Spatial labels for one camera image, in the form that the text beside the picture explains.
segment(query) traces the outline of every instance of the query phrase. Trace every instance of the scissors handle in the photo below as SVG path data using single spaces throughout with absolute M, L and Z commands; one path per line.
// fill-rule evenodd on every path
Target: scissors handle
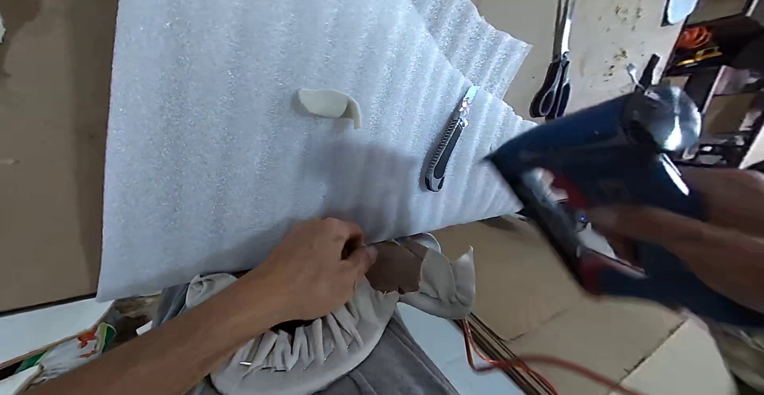
M 557 86 L 557 95 L 555 95 L 555 105 L 547 114 L 546 119 L 551 121 L 565 114 L 568 108 L 568 100 L 571 97 L 571 81 L 568 78 L 568 67 L 571 65 L 568 54 L 562 56 L 560 60 L 560 81 Z
M 568 66 L 570 66 L 570 60 L 567 53 L 563 53 L 559 59 L 549 64 L 544 84 L 531 101 L 531 117 L 546 116 L 547 119 L 554 119 L 565 113 L 570 98 Z

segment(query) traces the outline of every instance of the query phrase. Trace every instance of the orange cable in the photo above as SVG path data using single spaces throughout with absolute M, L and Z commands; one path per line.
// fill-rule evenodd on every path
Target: orange cable
M 549 383 L 549 380 L 544 378 L 538 371 L 532 370 L 527 365 L 527 362 L 539 362 L 542 364 L 555 365 L 556 367 L 564 368 L 568 371 L 573 371 L 577 374 L 580 374 L 581 376 L 584 376 L 590 380 L 600 383 L 611 390 L 616 390 L 617 392 L 625 393 L 626 395 L 643 395 L 639 392 L 636 392 L 634 390 L 631 390 L 627 387 L 620 385 L 618 382 L 616 382 L 613 379 L 605 377 L 604 375 L 599 374 L 595 371 L 591 371 L 589 368 L 586 368 L 575 362 L 566 361 L 565 359 L 560 359 L 560 358 L 550 356 L 547 354 L 521 354 L 520 356 L 516 356 L 515 358 L 511 358 L 511 359 L 503 360 L 503 361 L 490 359 L 486 357 L 485 355 L 483 355 L 482 352 L 478 349 L 477 345 L 475 344 L 475 341 L 472 338 L 472 331 L 470 330 L 469 322 L 467 322 L 466 319 L 462 319 L 462 325 L 464 328 L 464 347 L 467 349 L 467 362 L 470 364 L 470 367 L 474 371 L 477 371 L 479 373 L 484 371 L 490 371 L 496 368 L 500 368 L 503 370 L 506 370 L 508 368 L 520 368 L 523 371 L 526 371 L 528 374 L 532 375 L 533 377 L 536 377 L 541 382 L 541 385 L 545 387 L 547 390 L 549 390 L 549 392 L 552 393 L 552 395 L 559 395 L 557 390 L 552 386 L 551 383 Z M 472 346 L 472 349 L 477 353 L 477 356 L 479 356 L 484 361 L 488 362 L 489 365 L 486 365 L 484 367 L 476 366 L 472 358 L 472 350 L 470 349 L 470 346 Z

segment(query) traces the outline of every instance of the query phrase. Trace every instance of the scissors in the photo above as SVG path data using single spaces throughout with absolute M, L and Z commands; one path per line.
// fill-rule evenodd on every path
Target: scissors
M 546 117 L 548 121 L 562 116 L 568 107 L 571 96 L 571 83 L 568 79 L 570 67 L 571 20 L 575 0 L 557 0 L 557 21 L 555 23 L 555 40 L 552 48 L 552 63 L 546 70 L 544 85 L 541 87 L 530 104 L 532 117 Z

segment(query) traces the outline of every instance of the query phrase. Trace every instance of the white foam sheet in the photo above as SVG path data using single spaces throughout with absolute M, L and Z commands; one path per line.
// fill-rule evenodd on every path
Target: white foam sheet
M 471 0 L 411 0 L 451 64 L 473 84 L 504 97 L 530 45 L 493 28 Z
M 535 124 L 484 90 L 424 189 L 471 82 L 411 0 L 120 0 L 111 83 L 101 300 L 251 268 L 296 219 L 380 241 L 519 208 L 481 158 Z M 299 88 L 348 93 L 364 129 L 302 113 Z

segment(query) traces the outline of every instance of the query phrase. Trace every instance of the blue heat gun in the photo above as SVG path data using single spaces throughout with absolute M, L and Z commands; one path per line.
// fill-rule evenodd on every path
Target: blue heat gun
M 555 185 L 577 208 L 643 204 L 704 220 L 701 197 L 667 155 L 691 146 L 700 126 L 698 108 L 683 90 L 638 86 L 632 94 L 533 128 L 487 159 L 588 292 L 644 298 L 717 322 L 762 326 L 764 315 L 706 286 L 663 246 L 635 244 L 641 267 L 588 249 L 536 170 L 552 172 Z

